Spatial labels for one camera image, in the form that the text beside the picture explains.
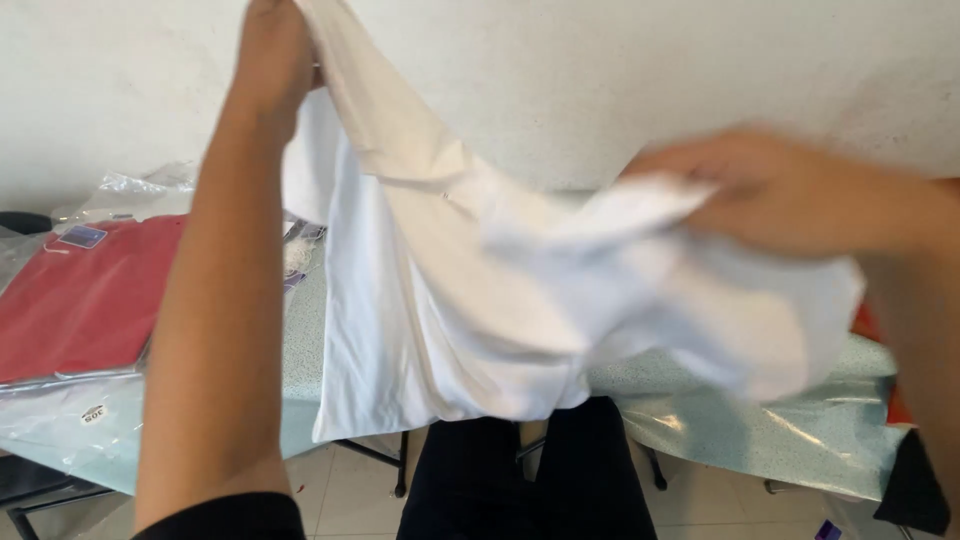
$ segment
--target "black pants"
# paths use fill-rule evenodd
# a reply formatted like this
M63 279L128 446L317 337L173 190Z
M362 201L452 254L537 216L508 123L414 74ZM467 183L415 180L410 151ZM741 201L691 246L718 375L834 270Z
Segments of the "black pants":
M554 411L536 482L523 479L518 446L506 420L430 426L397 538L656 540L610 398Z

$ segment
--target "black sleeve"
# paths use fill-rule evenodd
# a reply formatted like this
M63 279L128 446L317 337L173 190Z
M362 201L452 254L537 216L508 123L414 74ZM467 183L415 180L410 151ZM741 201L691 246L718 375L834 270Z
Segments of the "black sleeve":
M190 506L154 523L133 540L230 538L304 540L300 509L289 495L243 493Z

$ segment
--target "folded red shirt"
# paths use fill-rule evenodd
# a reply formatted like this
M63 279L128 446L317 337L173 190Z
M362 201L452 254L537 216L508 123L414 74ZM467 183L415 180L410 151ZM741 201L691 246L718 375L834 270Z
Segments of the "folded red shirt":
M0 382L134 363L185 224L184 215L89 224L107 233L89 249L48 234L0 295Z

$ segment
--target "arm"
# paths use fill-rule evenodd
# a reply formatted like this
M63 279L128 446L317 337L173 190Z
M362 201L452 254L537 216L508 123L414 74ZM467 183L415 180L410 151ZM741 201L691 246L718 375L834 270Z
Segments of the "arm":
M225 495L289 492L279 174L313 79L297 7L253 0L154 333L136 530Z
M952 515L960 515L960 202L916 176L733 130L643 154L719 190L686 225L788 257L854 256Z

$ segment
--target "hand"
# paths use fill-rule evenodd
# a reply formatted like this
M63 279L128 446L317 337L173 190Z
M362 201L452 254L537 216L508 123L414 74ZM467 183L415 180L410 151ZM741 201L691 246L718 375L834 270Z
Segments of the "hand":
M251 0L228 105L275 122L286 143L306 93L323 84L317 58L310 29L293 0Z
M780 135L733 129L641 152L621 174L669 171L718 191L685 224L800 258L910 250L941 188L895 169L829 154Z

